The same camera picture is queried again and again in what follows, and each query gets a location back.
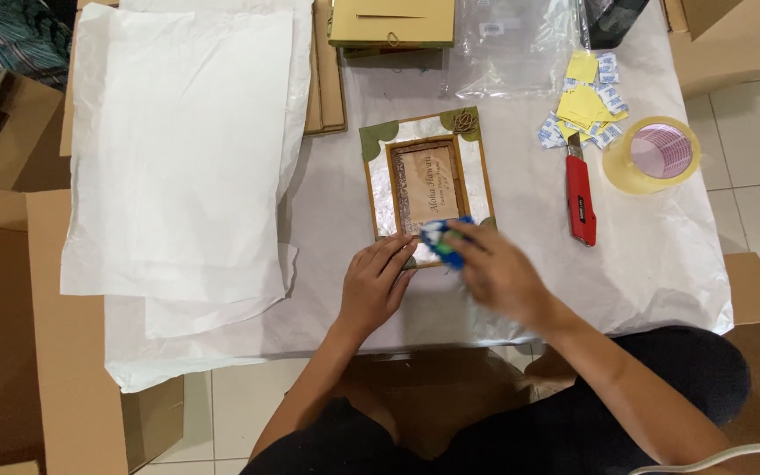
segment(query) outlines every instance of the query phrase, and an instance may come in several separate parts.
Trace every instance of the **patterned fabric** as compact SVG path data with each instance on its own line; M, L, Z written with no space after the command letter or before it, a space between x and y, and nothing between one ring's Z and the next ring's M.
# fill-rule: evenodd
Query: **patterned fabric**
M0 73L66 90L72 31L41 0L0 0Z

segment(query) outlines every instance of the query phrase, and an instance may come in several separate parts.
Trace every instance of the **person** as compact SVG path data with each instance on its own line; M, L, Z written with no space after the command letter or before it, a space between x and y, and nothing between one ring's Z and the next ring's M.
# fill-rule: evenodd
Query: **person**
M340 380L363 341L398 309L415 272L401 273L416 247L412 237L386 237L353 257L339 316L260 434L243 475L608 475L655 462L686 465L731 447L718 426L742 408L749 372L729 342L684 326L608 338L552 295L496 229L459 221L450 228L467 237L445 242L463 256L473 298L548 342L527 371L561 363L575 383L462 429L434 460L397 446L393 415L349 394ZM742 472L732 463L700 473Z

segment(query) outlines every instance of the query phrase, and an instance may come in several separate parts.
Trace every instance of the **black shorts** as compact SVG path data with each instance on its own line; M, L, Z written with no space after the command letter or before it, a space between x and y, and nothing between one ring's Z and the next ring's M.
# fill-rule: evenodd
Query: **black shorts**
M749 370L723 337L671 326L614 339L715 424L743 407ZM626 474L654 465L581 379L542 401L489 416L459 431L435 460L397 447L380 424L345 398L315 423L286 435L248 463L242 475L275 474Z

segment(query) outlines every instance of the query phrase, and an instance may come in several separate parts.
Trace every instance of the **red box cutter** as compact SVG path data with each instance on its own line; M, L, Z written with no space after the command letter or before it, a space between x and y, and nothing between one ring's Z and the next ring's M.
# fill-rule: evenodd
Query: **red box cutter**
M588 185L588 164L583 159L579 134L567 138L566 159L567 212L571 220L571 235L586 246L597 242L597 217L591 205Z

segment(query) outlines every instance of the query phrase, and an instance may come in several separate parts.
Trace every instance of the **clear plastic wrap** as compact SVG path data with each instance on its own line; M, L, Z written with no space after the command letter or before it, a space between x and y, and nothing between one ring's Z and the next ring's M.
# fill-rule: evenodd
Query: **clear plastic wrap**
M455 28L446 97L557 95L571 51L588 47L582 0L458 0Z

